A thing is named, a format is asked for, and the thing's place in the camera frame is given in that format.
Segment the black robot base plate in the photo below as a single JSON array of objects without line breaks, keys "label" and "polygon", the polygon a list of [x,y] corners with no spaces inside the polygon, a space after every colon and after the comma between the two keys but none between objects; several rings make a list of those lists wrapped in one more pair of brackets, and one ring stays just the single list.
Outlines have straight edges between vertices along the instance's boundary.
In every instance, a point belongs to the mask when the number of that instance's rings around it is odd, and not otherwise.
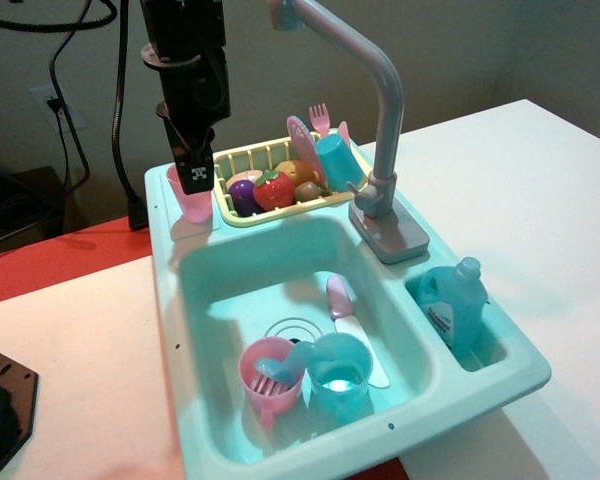
[{"label": "black robot base plate", "polygon": [[39,375],[0,353],[0,472],[30,438]]}]

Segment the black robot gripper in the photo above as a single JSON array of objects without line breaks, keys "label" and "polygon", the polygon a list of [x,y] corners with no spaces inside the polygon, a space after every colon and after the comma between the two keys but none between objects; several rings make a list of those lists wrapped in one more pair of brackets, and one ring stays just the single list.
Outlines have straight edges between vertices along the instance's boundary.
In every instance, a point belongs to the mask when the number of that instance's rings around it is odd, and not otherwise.
[{"label": "black robot gripper", "polygon": [[160,76],[181,188],[186,195],[210,191],[212,126],[230,116],[223,4],[143,1],[141,9],[149,38],[141,56]]}]

